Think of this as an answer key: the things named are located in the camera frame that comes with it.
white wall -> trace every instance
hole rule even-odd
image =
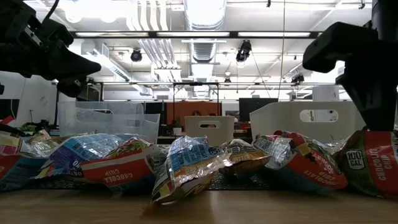
[[[11,126],[20,127],[31,122],[29,110],[32,110],[35,123],[41,119],[49,120],[50,124],[54,122],[57,87],[51,81],[36,75],[25,79],[18,73],[0,72],[0,83],[5,86],[0,99],[20,100],[17,120],[11,122]]]

spotlight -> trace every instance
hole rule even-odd
[[[140,62],[142,60],[141,49],[134,49],[130,58],[133,62]]]
[[[236,55],[237,62],[244,62],[250,56],[251,44],[250,40],[243,40],[241,47],[238,50],[238,54]]]
[[[292,76],[291,83],[294,83],[294,85],[299,85],[302,82],[304,82],[304,75],[302,73]]]

desk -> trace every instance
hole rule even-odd
[[[204,191],[141,216],[149,196],[20,190],[0,194],[1,224],[46,223],[398,223],[398,202],[346,192]]]

snack bag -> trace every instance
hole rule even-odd
[[[164,164],[166,154],[156,145],[133,138],[111,151],[104,159],[82,162],[86,180],[102,183],[113,191],[153,187],[154,170]]]
[[[59,174],[82,178],[80,162],[101,159],[123,141],[112,134],[89,134],[70,137],[55,149],[36,179]]]
[[[238,179],[247,179],[254,174],[254,171],[264,167],[270,155],[262,150],[255,149],[242,139],[233,139],[220,146],[220,148],[231,154],[229,159],[231,167],[224,167],[220,172],[226,176],[236,176]]]
[[[21,137],[0,131],[0,191],[23,187],[47,161],[29,153],[28,148]]]
[[[356,131],[336,160],[359,191],[398,199],[398,132]]]
[[[152,202],[165,203],[196,195],[210,183],[213,173],[231,166],[229,154],[208,145],[207,138],[176,139],[165,163],[156,170]]]
[[[296,190],[323,193],[346,187],[347,180],[325,146],[298,133],[261,136],[253,146],[271,155],[266,167]]]

air duct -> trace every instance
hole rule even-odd
[[[188,30],[213,31],[223,28],[226,0],[184,0],[184,8],[185,22]],[[217,44],[190,44],[191,59],[198,63],[191,65],[192,75],[196,80],[198,78],[210,80],[214,65],[206,63],[214,60],[216,50]]]

